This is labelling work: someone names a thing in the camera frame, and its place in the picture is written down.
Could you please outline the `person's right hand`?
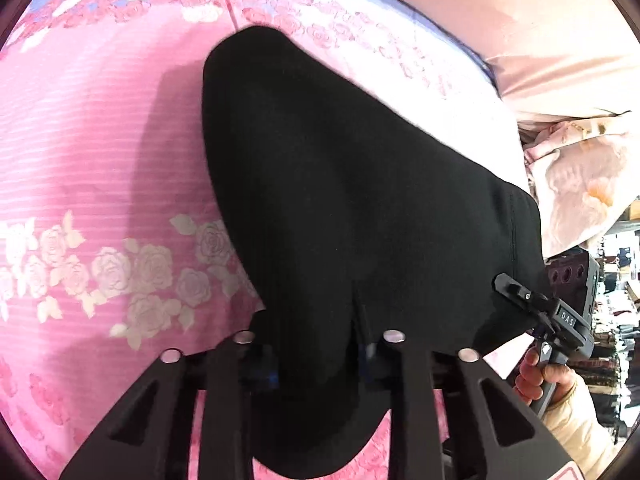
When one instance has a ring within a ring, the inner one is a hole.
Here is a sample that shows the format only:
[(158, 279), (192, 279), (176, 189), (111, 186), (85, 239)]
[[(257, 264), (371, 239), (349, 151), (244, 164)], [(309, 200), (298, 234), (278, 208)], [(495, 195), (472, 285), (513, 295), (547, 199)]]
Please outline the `person's right hand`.
[(563, 364), (539, 365), (539, 354), (535, 348), (529, 348), (518, 368), (514, 392), (526, 405), (538, 401), (544, 395), (544, 384), (555, 385), (550, 404), (561, 402), (576, 386), (576, 374)]

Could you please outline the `cream sleeve right forearm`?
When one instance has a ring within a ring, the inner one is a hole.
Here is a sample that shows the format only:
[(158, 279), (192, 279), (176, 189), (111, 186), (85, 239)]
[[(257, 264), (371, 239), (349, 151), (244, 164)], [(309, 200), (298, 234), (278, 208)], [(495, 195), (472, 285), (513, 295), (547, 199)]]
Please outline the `cream sleeve right forearm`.
[(544, 426), (578, 465), (586, 479), (597, 479), (617, 456), (618, 448), (602, 427), (584, 380), (575, 376), (573, 388), (547, 408)]

